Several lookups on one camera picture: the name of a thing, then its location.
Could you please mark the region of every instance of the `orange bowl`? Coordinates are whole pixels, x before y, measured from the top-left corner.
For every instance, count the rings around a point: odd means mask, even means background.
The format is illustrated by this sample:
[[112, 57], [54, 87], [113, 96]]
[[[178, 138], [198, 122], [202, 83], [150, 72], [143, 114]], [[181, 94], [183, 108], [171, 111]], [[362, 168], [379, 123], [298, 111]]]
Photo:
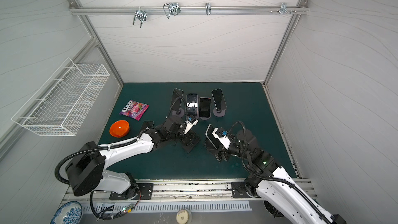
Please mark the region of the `orange bowl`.
[[109, 133], [116, 138], [121, 138], [127, 135], [130, 131], [130, 125], [127, 121], [116, 121], [111, 125]]

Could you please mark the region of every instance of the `gray wall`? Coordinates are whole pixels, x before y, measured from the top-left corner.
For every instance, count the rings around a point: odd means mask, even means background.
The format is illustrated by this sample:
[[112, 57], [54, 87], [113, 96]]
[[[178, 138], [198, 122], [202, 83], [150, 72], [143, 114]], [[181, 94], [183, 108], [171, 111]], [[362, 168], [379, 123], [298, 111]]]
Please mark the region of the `gray wall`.
[[398, 222], [398, 0], [310, 0], [269, 83], [299, 169], [348, 223]]
[[[66, 0], [0, 0], [0, 136], [19, 107], [89, 39]], [[97, 48], [84, 62], [105, 64]], [[67, 189], [55, 179], [55, 165], [99, 138], [118, 89], [111, 76], [75, 137], [23, 133], [0, 162], [1, 223], [50, 222]]]

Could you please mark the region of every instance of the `white wire basket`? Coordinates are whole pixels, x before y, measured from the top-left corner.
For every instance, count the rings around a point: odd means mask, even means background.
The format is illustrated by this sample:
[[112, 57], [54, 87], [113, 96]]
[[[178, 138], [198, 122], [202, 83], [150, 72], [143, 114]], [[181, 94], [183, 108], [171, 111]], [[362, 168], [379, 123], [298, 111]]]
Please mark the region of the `white wire basket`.
[[11, 120], [40, 136], [75, 136], [108, 78], [103, 64], [68, 58]]

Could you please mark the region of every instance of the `aluminum rail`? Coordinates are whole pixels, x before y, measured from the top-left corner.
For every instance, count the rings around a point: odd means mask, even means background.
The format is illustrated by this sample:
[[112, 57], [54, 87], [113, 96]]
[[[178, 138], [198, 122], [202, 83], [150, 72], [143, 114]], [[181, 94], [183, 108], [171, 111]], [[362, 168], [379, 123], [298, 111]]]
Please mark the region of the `aluminum rail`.
[[[140, 7], [147, 15], [165, 15], [162, 7]], [[180, 7], [179, 15], [206, 15], [205, 6]], [[134, 15], [138, 7], [71, 7], [72, 15]], [[239, 7], [211, 7], [212, 15], [279, 15], [280, 6], [239, 6]], [[307, 14], [309, 8], [287, 6], [285, 15]]]

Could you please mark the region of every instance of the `gray floor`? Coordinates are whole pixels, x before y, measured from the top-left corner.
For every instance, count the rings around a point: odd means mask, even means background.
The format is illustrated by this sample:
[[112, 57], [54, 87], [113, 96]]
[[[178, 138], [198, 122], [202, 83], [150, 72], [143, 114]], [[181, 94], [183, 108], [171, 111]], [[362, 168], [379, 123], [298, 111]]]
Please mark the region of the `gray floor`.
[[[291, 224], [285, 217], [274, 218], [264, 207], [262, 201], [250, 201], [253, 211], [219, 212], [219, 213], [192, 213], [191, 224]], [[109, 224], [176, 224], [177, 213], [134, 213], [123, 217], [108, 220]], [[98, 224], [92, 214], [84, 214], [80, 224]]]

